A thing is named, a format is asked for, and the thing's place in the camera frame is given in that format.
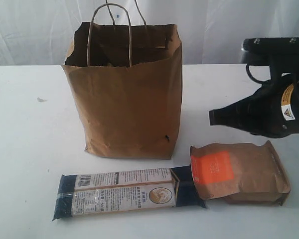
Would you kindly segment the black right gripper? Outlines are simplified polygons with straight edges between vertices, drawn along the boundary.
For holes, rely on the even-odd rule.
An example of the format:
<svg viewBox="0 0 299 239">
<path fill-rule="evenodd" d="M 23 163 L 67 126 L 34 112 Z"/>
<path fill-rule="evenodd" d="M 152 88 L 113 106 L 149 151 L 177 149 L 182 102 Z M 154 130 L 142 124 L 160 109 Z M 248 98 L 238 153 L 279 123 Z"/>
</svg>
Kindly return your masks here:
<svg viewBox="0 0 299 239">
<path fill-rule="evenodd" d="M 209 111 L 210 125 L 222 125 L 269 138 L 299 134 L 299 76 L 276 92 L 253 101 L 244 98 L 221 109 Z"/>
</svg>

